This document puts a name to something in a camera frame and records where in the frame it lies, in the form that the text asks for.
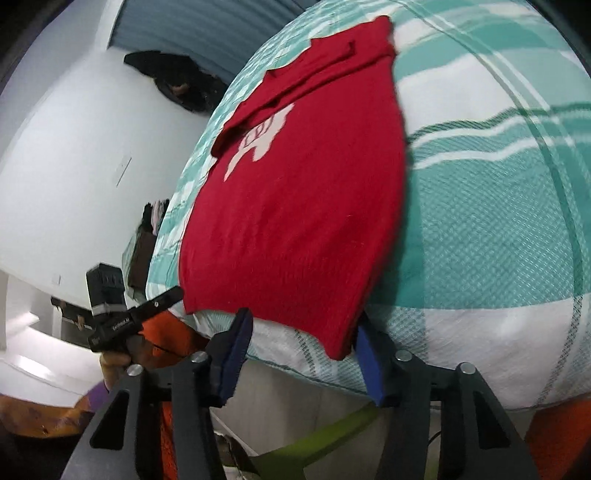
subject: white wall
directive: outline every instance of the white wall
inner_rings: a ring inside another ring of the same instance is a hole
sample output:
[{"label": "white wall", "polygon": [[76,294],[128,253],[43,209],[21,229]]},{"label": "white wall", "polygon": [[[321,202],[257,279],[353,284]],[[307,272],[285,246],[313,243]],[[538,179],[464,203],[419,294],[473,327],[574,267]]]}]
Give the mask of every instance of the white wall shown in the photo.
[{"label": "white wall", "polygon": [[31,312],[39,317],[40,325],[38,325],[38,329],[50,335],[53,323],[53,310],[51,295],[9,275],[6,298],[7,322],[19,317],[23,313]]},{"label": "white wall", "polygon": [[101,380],[97,353],[30,327],[0,354],[0,393],[11,397],[71,407]]},{"label": "white wall", "polygon": [[1,157],[31,108],[93,45],[106,0],[74,0],[21,59],[0,95]]},{"label": "white wall", "polygon": [[207,122],[123,56],[111,48],[76,63],[30,114],[0,171],[0,269],[82,306],[86,270],[121,263],[143,206],[173,194]]},{"label": "white wall", "polygon": [[0,270],[0,352],[6,350],[6,298],[8,274]]}]

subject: wall outlet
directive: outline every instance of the wall outlet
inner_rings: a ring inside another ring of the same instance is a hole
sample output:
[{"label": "wall outlet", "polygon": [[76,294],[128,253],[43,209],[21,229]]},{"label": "wall outlet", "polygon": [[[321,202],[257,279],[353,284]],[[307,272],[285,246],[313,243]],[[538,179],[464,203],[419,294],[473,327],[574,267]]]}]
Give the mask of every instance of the wall outlet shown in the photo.
[{"label": "wall outlet", "polygon": [[119,165],[117,165],[115,173],[113,173],[112,177],[112,182],[113,185],[115,185],[115,188],[117,188],[119,186],[119,183],[121,183],[121,179],[123,178],[123,175],[125,174],[125,171],[127,170],[127,167],[129,167],[130,163],[131,155],[124,155],[121,161],[119,162]]}]

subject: cable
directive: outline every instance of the cable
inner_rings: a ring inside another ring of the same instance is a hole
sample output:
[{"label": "cable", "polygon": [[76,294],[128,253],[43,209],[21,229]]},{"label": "cable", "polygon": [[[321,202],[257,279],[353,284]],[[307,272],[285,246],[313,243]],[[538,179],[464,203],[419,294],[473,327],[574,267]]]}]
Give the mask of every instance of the cable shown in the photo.
[{"label": "cable", "polygon": [[441,435],[441,430],[439,430],[439,432],[437,432],[435,435],[433,435],[431,438],[429,438],[429,442],[427,443],[427,446],[431,445],[433,443],[433,441],[439,437]]},{"label": "cable", "polygon": [[161,347],[160,345],[156,345],[155,343],[153,343],[152,345],[154,345],[158,350],[162,350],[163,352],[170,353],[170,355],[174,355],[174,356],[177,356],[179,358],[184,358],[182,355],[179,355],[178,353],[175,353],[173,351],[167,350],[166,348]]}]

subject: dark fabric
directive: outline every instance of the dark fabric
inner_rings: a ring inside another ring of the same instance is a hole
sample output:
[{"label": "dark fabric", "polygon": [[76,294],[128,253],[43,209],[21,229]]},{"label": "dark fabric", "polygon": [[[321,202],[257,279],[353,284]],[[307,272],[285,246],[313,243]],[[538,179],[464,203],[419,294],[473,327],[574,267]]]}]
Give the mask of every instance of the dark fabric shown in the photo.
[{"label": "dark fabric", "polygon": [[152,204],[147,203],[144,206],[144,212],[142,214],[142,223],[139,226],[144,232],[152,232]]},{"label": "dark fabric", "polygon": [[80,435],[38,439],[9,433],[0,423],[0,470],[7,480],[59,480]]},{"label": "dark fabric", "polygon": [[[138,51],[125,56],[124,62],[155,79],[156,87],[169,100],[192,112],[213,111],[228,86],[217,77],[203,73],[184,55],[157,50]],[[186,93],[175,95],[170,86],[188,85]]]},{"label": "dark fabric", "polygon": [[156,246],[156,236],[152,232],[140,231],[131,256],[127,285],[140,292],[146,291],[150,262]]},{"label": "dark fabric", "polygon": [[160,217],[160,221],[158,222],[158,231],[160,231],[160,227],[162,227],[162,221],[164,220],[164,215],[166,215],[166,211],[168,210],[169,205],[170,205],[170,200],[166,199],[164,201],[164,207],[162,209],[162,217]]},{"label": "dark fabric", "polygon": [[591,438],[562,480],[589,480],[591,478]]}]

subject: hand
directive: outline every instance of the hand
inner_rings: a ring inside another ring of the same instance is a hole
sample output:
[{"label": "hand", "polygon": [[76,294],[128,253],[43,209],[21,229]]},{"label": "hand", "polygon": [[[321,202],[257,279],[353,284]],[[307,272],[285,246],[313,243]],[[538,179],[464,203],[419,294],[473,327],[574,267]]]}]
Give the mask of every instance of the hand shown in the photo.
[{"label": "hand", "polygon": [[131,357],[121,352],[102,352],[99,362],[105,386],[111,391],[117,381],[125,375],[125,368],[130,365]]},{"label": "hand", "polygon": [[151,342],[141,335],[134,335],[127,340],[126,345],[132,356],[121,352],[102,352],[100,355],[100,369],[103,371],[105,386],[109,391],[132,363],[139,364],[146,369],[155,367],[155,359],[152,355],[154,345]]}]

